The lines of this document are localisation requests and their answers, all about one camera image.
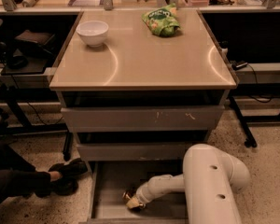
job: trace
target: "black pants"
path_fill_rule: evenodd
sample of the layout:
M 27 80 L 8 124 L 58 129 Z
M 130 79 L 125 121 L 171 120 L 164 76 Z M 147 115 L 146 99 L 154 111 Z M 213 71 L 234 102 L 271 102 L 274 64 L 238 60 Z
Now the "black pants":
M 0 203 L 7 197 L 22 196 L 49 187 L 50 175 L 35 167 L 0 142 Z

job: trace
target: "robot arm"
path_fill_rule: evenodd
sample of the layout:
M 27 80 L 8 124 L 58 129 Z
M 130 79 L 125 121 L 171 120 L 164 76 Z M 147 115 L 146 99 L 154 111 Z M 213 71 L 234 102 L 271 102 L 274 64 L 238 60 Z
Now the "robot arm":
M 169 192 L 185 191 L 189 223 L 240 224 L 232 192 L 250 182 L 245 164 L 215 147 L 195 145 L 183 161 L 183 174 L 154 176 L 128 200 L 129 208 L 143 207 Z

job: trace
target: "green chip bag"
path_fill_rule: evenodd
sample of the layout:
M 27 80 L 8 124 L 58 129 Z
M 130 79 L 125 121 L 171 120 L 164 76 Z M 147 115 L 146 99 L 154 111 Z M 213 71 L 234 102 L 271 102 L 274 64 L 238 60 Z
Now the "green chip bag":
M 176 5 L 172 3 L 155 11 L 150 11 L 142 15 L 143 22 L 146 23 L 152 34 L 158 36 L 174 35 L 180 28 L 175 18 Z

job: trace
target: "shoe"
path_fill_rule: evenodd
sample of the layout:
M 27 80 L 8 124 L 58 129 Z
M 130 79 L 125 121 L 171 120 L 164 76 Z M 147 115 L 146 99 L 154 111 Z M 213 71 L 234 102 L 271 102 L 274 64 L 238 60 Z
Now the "shoe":
M 44 198 L 50 196 L 52 192 L 55 192 L 60 196 L 69 196 L 74 194 L 77 188 L 78 183 L 74 178 L 61 178 L 51 182 L 48 188 L 36 191 L 35 195 L 39 198 Z
M 60 172 L 64 178 L 76 178 L 88 172 L 88 169 L 86 163 L 81 158 L 77 158 L 70 161 L 67 165 L 56 163 L 49 168 L 49 172 L 51 171 Z

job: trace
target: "speckled floor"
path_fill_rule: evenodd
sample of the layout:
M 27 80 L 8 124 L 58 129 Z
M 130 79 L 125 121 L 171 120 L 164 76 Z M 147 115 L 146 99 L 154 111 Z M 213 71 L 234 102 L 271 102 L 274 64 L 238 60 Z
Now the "speckled floor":
M 47 120 L 58 114 L 41 114 Z M 245 136 L 232 110 L 224 112 L 217 128 L 211 133 L 209 145 L 229 152 L 242 160 L 250 170 L 252 182 L 241 194 L 235 195 L 243 224 L 280 224 L 280 126 L 251 127 L 257 148 L 244 146 Z M 48 170 L 63 162 L 64 133 L 18 136 L 12 147 L 35 165 Z M 78 157 L 76 144 L 72 159 Z M 91 190 L 91 175 L 79 181 L 77 193 L 61 197 L 51 194 L 39 199 L 9 198 L 0 205 L 0 224 L 78 224 L 87 220 Z

